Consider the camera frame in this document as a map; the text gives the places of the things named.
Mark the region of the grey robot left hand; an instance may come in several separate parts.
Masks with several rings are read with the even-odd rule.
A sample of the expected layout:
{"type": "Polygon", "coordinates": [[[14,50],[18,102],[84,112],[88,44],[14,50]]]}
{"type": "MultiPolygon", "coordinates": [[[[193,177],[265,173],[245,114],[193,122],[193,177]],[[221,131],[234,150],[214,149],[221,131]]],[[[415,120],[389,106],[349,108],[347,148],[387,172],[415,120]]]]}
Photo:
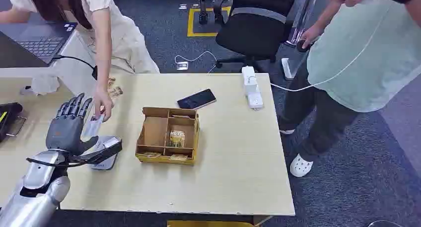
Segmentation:
{"type": "Polygon", "coordinates": [[[91,137],[86,142],[80,139],[84,119],[92,102],[92,98],[82,102],[84,96],[84,93],[80,93],[63,103],[58,109],[46,136],[47,149],[63,150],[79,156],[97,143],[99,140],[97,136],[91,137]]]}

